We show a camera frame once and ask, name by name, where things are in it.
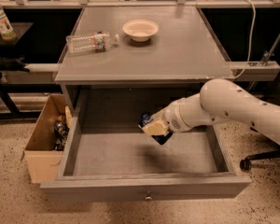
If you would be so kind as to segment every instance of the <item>bottle label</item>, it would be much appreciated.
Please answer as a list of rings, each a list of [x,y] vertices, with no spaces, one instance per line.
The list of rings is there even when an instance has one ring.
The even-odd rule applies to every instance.
[[[108,44],[109,34],[105,32],[97,32],[92,34],[93,44],[95,46],[95,50],[97,51],[105,51],[109,49]]]
[[[12,35],[14,33],[13,28],[5,13],[0,14],[0,33],[1,35]]]

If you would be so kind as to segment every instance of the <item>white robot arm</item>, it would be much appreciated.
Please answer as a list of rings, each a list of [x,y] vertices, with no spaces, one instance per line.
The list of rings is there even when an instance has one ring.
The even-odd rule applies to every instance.
[[[280,106],[263,102],[226,79],[206,82],[199,94],[170,103],[139,126],[147,135],[160,137],[228,120],[245,123],[280,145]]]

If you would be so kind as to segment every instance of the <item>open cardboard box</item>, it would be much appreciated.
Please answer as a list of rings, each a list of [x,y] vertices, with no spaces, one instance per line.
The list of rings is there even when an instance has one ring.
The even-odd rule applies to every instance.
[[[52,94],[37,120],[24,150],[32,183],[55,180],[63,153],[54,150],[57,140],[54,125],[58,116],[65,113],[65,107],[64,96]]]

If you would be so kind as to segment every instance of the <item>white cable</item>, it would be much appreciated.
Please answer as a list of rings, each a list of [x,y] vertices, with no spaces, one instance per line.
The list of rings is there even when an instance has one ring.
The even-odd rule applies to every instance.
[[[252,19],[252,24],[251,24],[251,29],[250,29],[250,37],[249,37],[249,49],[248,49],[248,57],[247,57],[247,63],[250,62],[250,55],[251,55],[251,49],[252,49],[252,35],[253,35],[253,29],[254,29],[254,24],[255,24],[255,18],[256,18],[256,10],[255,10],[255,6],[253,4],[253,2],[251,0],[245,0],[248,4],[250,4],[252,6],[253,9],[253,19]],[[241,73],[239,75],[237,75],[235,78],[240,77],[243,72],[245,71],[245,69],[243,69],[241,71]]]

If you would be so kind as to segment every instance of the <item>speckled floor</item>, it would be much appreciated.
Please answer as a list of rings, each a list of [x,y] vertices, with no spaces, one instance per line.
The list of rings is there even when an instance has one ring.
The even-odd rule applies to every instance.
[[[280,223],[280,158],[255,161],[250,173],[239,161],[275,148],[247,126],[219,126],[235,172],[253,183],[234,199],[137,203],[51,203],[30,183],[22,152],[34,121],[0,121],[0,224],[8,223]]]

